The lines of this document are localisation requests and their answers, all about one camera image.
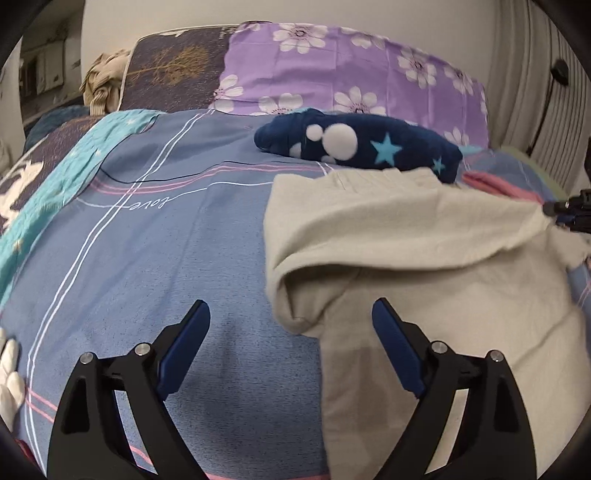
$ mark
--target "white flower print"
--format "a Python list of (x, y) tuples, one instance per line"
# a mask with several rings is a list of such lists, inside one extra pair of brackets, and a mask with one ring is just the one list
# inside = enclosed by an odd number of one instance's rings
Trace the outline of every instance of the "white flower print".
[(179, 38), (183, 33), (185, 33), (188, 30), (190, 30), (190, 28), (185, 28), (182, 30), (171, 30), (168, 32), (159, 33), (158, 35), (162, 35), (163, 37), (166, 37), (168, 35), (174, 35), (174, 38)]
[(445, 65), (443, 67), (443, 70), (445, 71), (445, 76), (447, 78), (453, 79), (453, 87), (458, 92), (460, 92), (463, 95), (465, 95), (466, 92), (470, 95), (474, 95), (474, 82), (467, 73), (464, 73), (463, 71), (453, 67), (452, 65)]
[(480, 91), (480, 111), (482, 115), (488, 115), (488, 108), (486, 107), (486, 95), (484, 94), (484, 90)]
[(359, 87), (353, 87), (349, 90), (349, 95), (343, 92), (335, 93), (334, 110), (344, 113), (373, 113), (374, 115), (386, 115), (386, 108), (376, 106), (378, 97), (373, 92), (361, 95)]
[(437, 69), (433, 63), (427, 62), (427, 57), (418, 52), (413, 52), (404, 47), (398, 56), (398, 65), (406, 70), (407, 79), (411, 82), (417, 82), (419, 87), (426, 88), (427, 85), (435, 85), (437, 80)]
[(453, 132), (443, 132), (443, 136), (458, 147), (470, 145), (470, 137), (468, 137), (466, 134), (462, 134), (458, 127), (454, 127)]
[(381, 35), (370, 35), (368, 33), (354, 30), (353, 28), (342, 27), (340, 30), (345, 35), (353, 35), (353, 38), (351, 38), (351, 43), (356, 47), (362, 47), (365, 50), (370, 48), (372, 43), (380, 50), (384, 50), (386, 48), (386, 41), (389, 40), (388, 37), (383, 37)]
[(292, 95), (282, 93), (279, 95), (279, 101), (276, 102), (271, 97), (259, 98), (260, 112), (251, 113), (251, 115), (284, 115), (290, 113), (304, 104), (301, 95)]
[(209, 108), (215, 108), (220, 112), (230, 113), (234, 110), (234, 101), (230, 97), (240, 97), (244, 93), (243, 87), (235, 86), (238, 83), (236, 75), (228, 75), (220, 82), (220, 86), (213, 92), (213, 103)]
[(324, 38), (328, 33), (325, 25), (309, 23), (280, 23), (282, 30), (273, 32), (273, 40), (281, 42), (281, 51), (290, 51), (297, 47), (298, 53), (310, 51), (310, 47), (322, 48), (326, 45)]
[(238, 25), (235, 33), (244, 32), (246, 30), (252, 30), (253, 32), (258, 32), (261, 29), (260, 23), (243, 23)]

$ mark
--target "metal screw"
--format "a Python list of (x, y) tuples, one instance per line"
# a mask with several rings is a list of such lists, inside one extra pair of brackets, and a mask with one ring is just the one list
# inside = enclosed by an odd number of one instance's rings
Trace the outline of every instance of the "metal screw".
[(431, 344), (431, 350), (433, 350), (435, 353), (445, 353), (447, 352), (447, 345), (443, 342), (433, 342)]
[(134, 348), (134, 352), (136, 355), (144, 356), (150, 352), (150, 344), (149, 343), (140, 343), (136, 345)]
[(89, 364), (90, 362), (92, 362), (94, 357), (95, 354), (93, 354), (92, 352), (83, 353), (82, 355), (80, 355), (80, 363), (84, 365)]
[(498, 350), (493, 350), (491, 352), (491, 358), (492, 358), (492, 361), (494, 361), (494, 362), (502, 362), (505, 359), (505, 355), (503, 355)]

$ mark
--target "light blue star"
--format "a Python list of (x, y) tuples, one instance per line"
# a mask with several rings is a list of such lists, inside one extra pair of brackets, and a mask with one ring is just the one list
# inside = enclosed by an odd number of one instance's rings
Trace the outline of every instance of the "light blue star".
[(374, 142), (370, 140), (378, 154), (375, 157), (375, 164), (387, 162), (390, 166), (394, 166), (394, 155), (402, 150), (402, 147), (398, 145), (392, 145), (390, 141), (390, 134), (386, 132), (383, 142)]
[(441, 157), (438, 160), (433, 160), (433, 166), (431, 169), (437, 173), (437, 175), (441, 174), (442, 170), (445, 170), (445, 165), (441, 162)]

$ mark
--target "blue gripper pad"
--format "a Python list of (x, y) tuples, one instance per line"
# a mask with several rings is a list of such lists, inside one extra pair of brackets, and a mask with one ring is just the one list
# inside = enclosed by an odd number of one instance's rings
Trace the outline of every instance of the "blue gripper pad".
[(203, 302), (177, 335), (160, 362), (156, 392), (162, 401), (178, 392), (209, 330), (209, 306)]
[(396, 370), (402, 387), (420, 398), (426, 389), (421, 377), (421, 359), (382, 300), (374, 303), (371, 316), (375, 332)]

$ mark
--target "beige cloth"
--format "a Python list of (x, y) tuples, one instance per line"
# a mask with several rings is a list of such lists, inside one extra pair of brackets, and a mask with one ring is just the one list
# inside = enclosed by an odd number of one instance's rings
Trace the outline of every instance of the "beige cloth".
[[(507, 357), (524, 398), (538, 471), (591, 403), (584, 321), (566, 268), (589, 248), (535, 203), (439, 183), (430, 170), (339, 170), (275, 178), (265, 213), (267, 295), (290, 332), (319, 338), (322, 429), (333, 480), (370, 480), (417, 403), (371, 323), (386, 297), (456, 352)], [(447, 462), (456, 402), (430, 469)]]
[(91, 115), (115, 112), (119, 107), (119, 92), (129, 60), (129, 50), (119, 50), (112, 55), (103, 53), (90, 66), (80, 91)]

